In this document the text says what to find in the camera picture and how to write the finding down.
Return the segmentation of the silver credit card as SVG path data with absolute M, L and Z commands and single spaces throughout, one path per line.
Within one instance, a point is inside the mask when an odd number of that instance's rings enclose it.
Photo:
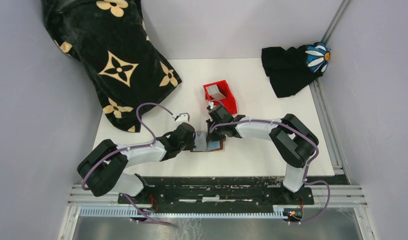
M 193 149 L 194 152 L 205 152 L 208 148 L 207 133 L 204 131 L 197 131 L 195 133 L 194 145 L 195 145 L 195 148 Z

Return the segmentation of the red plastic bin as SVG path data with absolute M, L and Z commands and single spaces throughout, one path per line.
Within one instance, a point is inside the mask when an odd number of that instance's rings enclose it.
M 222 104 L 230 114 L 237 114 L 236 99 L 226 80 L 220 80 L 203 85 L 205 99 L 213 101 L 214 105 Z

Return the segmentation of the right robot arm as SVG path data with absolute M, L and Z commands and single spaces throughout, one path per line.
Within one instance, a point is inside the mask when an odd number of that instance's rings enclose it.
M 295 115 L 288 113 L 277 119 L 258 119 L 239 114 L 233 116 L 221 104 L 207 108 L 207 140 L 226 137 L 254 138 L 271 141 L 286 162 L 281 184 L 281 199 L 294 204 L 301 198 L 310 163 L 319 154 L 319 140 Z

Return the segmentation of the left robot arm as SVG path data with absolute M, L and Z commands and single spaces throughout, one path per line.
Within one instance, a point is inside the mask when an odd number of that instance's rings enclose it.
M 81 188 L 91 191 L 95 197 L 118 192 L 139 204 L 144 203 L 150 195 L 147 183 L 139 174 L 127 174 L 124 170 L 175 158 L 182 151 L 195 147 L 195 136 L 194 127 L 183 122 L 175 130 L 157 137 L 156 141 L 126 145 L 105 139 L 77 167 L 82 178 Z

